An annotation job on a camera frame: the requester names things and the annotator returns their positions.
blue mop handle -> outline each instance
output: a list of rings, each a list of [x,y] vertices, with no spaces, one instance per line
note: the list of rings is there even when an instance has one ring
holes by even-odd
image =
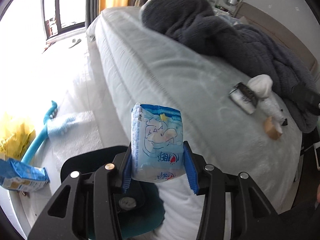
[[[28,150],[24,154],[21,162],[24,164],[29,164],[33,158],[33,156],[36,154],[37,150],[39,149],[40,145],[43,143],[45,139],[48,138],[48,128],[47,124],[44,125],[41,132],[38,134],[38,136],[32,141],[30,144]]]
[[[50,115],[54,115],[55,109],[57,109],[58,105],[55,101],[51,101],[52,106],[50,109],[45,113],[43,123],[44,127],[42,128],[41,132],[38,134],[38,136],[33,140],[33,142],[30,144],[28,150],[24,154],[21,162],[25,164],[29,164],[35,156],[37,150],[39,149],[40,145],[43,143],[45,139],[48,138],[48,127],[47,127],[47,121],[50,119]]]

blue package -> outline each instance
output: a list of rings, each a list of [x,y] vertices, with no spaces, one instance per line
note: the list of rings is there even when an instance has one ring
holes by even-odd
[[[0,185],[9,190],[31,192],[49,182],[45,168],[36,168],[9,158],[0,159]]]
[[[137,103],[131,115],[132,178],[163,182],[185,173],[180,111]]]

white mattress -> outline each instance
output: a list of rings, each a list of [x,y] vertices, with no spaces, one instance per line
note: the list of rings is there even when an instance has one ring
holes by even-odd
[[[138,8],[106,9],[87,31],[96,38],[107,86],[127,137],[136,102],[179,109],[184,139],[193,152],[223,172],[248,172],[279,209],[295,176],[302,137],[283,101],[277,97],[289,125],[273,141],[264,133],[262,111],[249,116],[228,98],[232,86],[249,77],[219,58],[207,60],[143,28],[138,14]],[[158,188],[165,219],[148,239],[195,239],[203,196],[192,193],[185,175]]]

window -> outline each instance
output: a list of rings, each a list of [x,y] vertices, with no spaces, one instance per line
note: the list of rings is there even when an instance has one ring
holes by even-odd
[[[42,0],[47,39],[84,27],[86,0]]]

cartoon character print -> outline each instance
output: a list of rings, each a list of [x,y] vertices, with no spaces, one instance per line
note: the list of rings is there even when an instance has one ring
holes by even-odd
[[[174,128],[169,128],[164,121],[158,121],[151,118],[146,122],[144,152],[148,156],[153,156],[160,152],[162,148],[167,147],[170,143],[174,144],[174,139],[177,137],[177,131]]]

